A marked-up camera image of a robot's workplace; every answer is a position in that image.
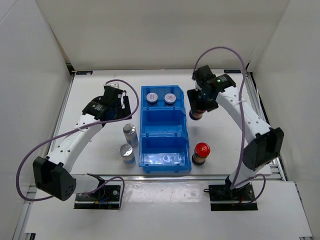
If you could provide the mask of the red-lid jar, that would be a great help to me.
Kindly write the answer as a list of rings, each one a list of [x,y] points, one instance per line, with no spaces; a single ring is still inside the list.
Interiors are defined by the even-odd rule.
[[[206,112],[206,110],[197,110],[197,111],[190,110],[189,116],[192,120],[197,121],[202,118],[202,116],[205,112]]]
[[[199,142],[195,148],[192,155],[192,162],[201,166],[206,162],[207,157],[210,155],[211,149],[210,146],[205,142]]]

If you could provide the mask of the white-lid jar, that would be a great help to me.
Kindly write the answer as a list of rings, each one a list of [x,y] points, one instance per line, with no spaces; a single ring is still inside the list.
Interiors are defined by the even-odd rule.
[[[150,92],[146,95],[146,101],[151,106],[156,105],[158,103],[158,95],[155,92]]]
[[[166,106],[173,106],[176,102],[177,98],[173,93],[167,93],[164,96],[164,104]]]

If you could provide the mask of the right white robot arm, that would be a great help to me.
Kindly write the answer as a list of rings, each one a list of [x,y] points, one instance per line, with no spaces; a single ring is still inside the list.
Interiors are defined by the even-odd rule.
[[[195,88],[187,91],[190,117],[199,120],[205,112],[223,107],[242,131],[240,159],[224,188],[226,197],[236,200],[257,172],[279,156],[284,132],[260,118],[228,74],[217,76],[205,65],[193,72],[192,79]]]

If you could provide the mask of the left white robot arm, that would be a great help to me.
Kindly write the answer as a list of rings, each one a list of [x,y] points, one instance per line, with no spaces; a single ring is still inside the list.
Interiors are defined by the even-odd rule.
[[[107,122],[129,118],[131,109],[126,90],[104,86],[103,95],[95,97],[84,107],[73,132],[67,134],[46,157],[37,157],[33,161],[36,187],[61,201],[83,193],[93,200],[103,198],[105,188],[101,177],[72,175],[71,171],[81,152]]]

